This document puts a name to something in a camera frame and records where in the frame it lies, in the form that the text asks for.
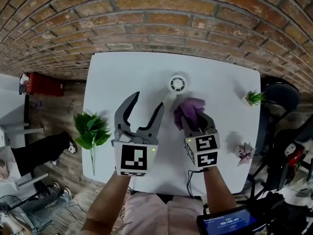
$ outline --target purple cloth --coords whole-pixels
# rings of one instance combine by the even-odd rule
[[[205,110],[205,101],[199,98],[186,98],[176,110],[174,110],[174,123],[179,130],[182,130],[181,117],[185,116],[188,120],[189,127],[192,130],[199,128],[198,118],[196,113]]]

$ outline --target display screen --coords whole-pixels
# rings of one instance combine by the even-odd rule
[[[256,222],[246,209],[239,210],[224,216],[203,220],[209,235],[222,235],[234,232]]]

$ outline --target white table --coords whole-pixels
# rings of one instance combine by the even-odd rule
[[[153,52],[107,52],[92,56],[84,99],[84,111],[106,117],[114,131],[114,113],[131,94],[140,91],[129,118],[132,131],[146,126],[154,109],[164,99],[166,84],[175,74],[185,76],[191,96],[206,101],[205,113],[213,118],[220,134],[218,168],[232,193],[245,184],[250,164],[237,166],[234,154],[242,142],[256,144],[260,107],[241,102],[247,91],[260,91],[260,74],[241,66],[185,55]],[[151,172],[133,177],[130,187],[144,192],[188,195],[187,171],[195,169],[183,144],[184,135],[174,125],[173,113],[165,112],[158,133],[159,147]],[[83,149],[83,171],[88,178],[106,183],[114,167],[114,151],[107,141],[96,148],[95,176],[90,154]],[[193,195],[206,195],[202,174],[191,181]]]

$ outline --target wall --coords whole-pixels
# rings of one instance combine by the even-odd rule
[[[0,11],[0,73],[86,79],[94,52],[161,51],[313,92],[312,0],[0,0]]]

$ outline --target person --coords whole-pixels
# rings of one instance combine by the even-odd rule
[[[68,206],[72,199],[71,190],[65,187],[61,190],[60,185],[55,182],[52,188],[48,188],[50,195],[40,199],[29,200],[26,203],[8,211],[7,214],[0,213],[0,234],[30,235],[40,232],[51,220],[54,213]],[[16,199],[8,196],[7,200],[11,207]]]
[[[205,102],[190,98],[175,110],[175,124],[182,129],[180,119],[184,115],[197,127],[196,112],[203,112]],[[210,213],[237,207],[234,196],[225,184],[217,166],[203,172],[207,204]],[[121,211],[130,183],[130,176],[119,176],[116,171],[103,187],[89,211],[81,229],[81,235],[109,235]],[[201,200],[137,192],[125,204],[124,235],[199,235],[196,224],[203,214]]]
[[[15,181],[48,161],[56,165],[66,149],[70,153],[77,151],[75,142],[67,132],[43,138],[22,148],[0,147],[0,180]]]

